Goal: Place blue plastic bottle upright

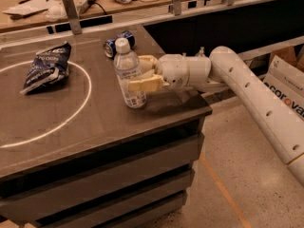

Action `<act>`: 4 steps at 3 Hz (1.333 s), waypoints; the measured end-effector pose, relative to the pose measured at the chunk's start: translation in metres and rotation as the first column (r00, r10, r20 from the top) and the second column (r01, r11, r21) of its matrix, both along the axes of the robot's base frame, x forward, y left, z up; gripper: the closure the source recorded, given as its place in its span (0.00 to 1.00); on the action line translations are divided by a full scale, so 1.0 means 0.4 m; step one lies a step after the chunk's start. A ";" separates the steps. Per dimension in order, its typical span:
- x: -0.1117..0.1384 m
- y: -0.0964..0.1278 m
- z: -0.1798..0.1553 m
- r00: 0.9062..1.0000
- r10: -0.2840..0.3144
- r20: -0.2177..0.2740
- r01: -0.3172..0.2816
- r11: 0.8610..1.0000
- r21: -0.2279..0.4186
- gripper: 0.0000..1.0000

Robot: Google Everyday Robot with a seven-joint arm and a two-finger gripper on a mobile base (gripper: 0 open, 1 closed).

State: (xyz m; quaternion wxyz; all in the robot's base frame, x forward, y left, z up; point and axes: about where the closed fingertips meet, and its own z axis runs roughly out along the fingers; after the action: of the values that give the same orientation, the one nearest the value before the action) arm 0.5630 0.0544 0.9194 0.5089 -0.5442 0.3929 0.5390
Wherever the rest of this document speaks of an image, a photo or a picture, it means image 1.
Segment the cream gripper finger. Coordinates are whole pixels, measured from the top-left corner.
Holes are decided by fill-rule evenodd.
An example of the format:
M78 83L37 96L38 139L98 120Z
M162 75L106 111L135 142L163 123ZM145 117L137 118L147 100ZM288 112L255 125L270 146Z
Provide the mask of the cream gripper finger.
M142 73L156 69L159 63L158 59L153 55L140 55L139 60Z
M129 91L155 92L165 86L161 75L153 74L149 78L132 79L128 82Z

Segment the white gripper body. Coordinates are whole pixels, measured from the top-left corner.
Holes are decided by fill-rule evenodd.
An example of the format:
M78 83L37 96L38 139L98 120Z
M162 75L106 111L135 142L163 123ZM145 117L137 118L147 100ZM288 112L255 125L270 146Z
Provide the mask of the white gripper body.
M160 59L158 73L163 77L168 89L179 89L187 85L189 68L186 58L179 54L166 54Z

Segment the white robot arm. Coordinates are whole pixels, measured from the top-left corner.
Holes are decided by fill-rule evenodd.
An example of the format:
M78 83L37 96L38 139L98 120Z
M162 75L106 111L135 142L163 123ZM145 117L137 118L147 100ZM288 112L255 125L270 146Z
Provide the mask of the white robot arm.
M140 58L143 74L127 82L130 91L153 92L188 86L200 92L230 88L295 178L304 184L304 121L263 84L228 47L209 56L165 54Z

